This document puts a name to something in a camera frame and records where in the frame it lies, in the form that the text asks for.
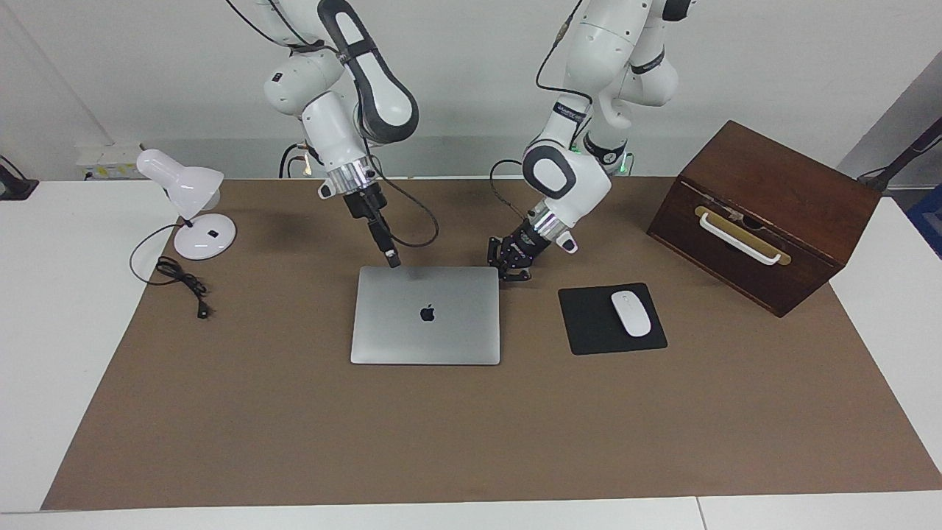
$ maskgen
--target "blue object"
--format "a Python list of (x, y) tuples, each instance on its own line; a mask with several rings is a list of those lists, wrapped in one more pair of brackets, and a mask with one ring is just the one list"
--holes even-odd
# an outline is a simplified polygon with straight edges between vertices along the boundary
[(929, 246), (933, 247), (935, 253), (942, 257), (942, 185), (909, 208), (906, 217), (916, 226)]

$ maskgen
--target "wall outlet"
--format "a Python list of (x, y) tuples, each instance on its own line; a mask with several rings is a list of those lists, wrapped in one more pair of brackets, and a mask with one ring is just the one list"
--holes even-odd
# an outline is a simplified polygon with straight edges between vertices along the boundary
[(75, 165), (83, 180), (140, 180), (139, 143), (80, 147)]

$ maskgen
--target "computer mouse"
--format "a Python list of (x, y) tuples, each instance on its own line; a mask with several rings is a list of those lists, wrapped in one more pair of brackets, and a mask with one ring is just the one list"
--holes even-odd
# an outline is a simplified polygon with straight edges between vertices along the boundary
[(630, 290), (619, 290), (611, 295), (618, 318), (625, 331), (632, 337), (644, 337), (651, 333), (651, 317), (644, 309), (641, 298)]

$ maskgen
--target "box handle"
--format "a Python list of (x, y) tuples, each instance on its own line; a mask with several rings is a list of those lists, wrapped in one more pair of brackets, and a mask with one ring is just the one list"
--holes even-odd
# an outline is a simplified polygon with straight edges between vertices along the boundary
[(705, 207), (697, 207), (693, 211), (700, 218), (700, 226), (717, 238), (733, 245), (743, 254), (763, 265), (788, 265), (791, 256), (776, 249), (760, 238), (750, 234), (744, 228), (730, 223), (723, 217), (711, 212)]

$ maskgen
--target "white wall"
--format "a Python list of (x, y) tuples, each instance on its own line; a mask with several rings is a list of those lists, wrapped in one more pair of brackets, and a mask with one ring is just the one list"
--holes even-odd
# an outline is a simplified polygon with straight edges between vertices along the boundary
[[(857, 176), (882, 168), (942, 117), (942, 53), (900, 96), (837, 168)], [(942, 184), (942, 147), (913, 160), (890, 188), (931, 188)]]
[[(251, 14), (250, 0), (236, 2)], [(71, 144), (96, 136), (172, 148), (234, 177), (273, 174), (300, 138), (261, 91), (284, 50), (222, 0), (0, 0), (7, 18), (4, 3), (38, 47), (26, 55), (48, 58), (58, 90), (75, 96), (51, 105), (55, 83), (0, 33), (14, 72), (0, 90), (0, 148), (41, 177), (72, 176)], [(388, 173), (482, 174), (542, 127), (554, 96), (532, 77), (571, 0), (353, 4), (421, 108), (416, 136), (381, 152)], [(940, 23), (933, 0), (703, 0), (668, 39), (680, 93), (636, 115), (635, 173), (676, 174), (727, 119), (835, 166), (942, 48)]]

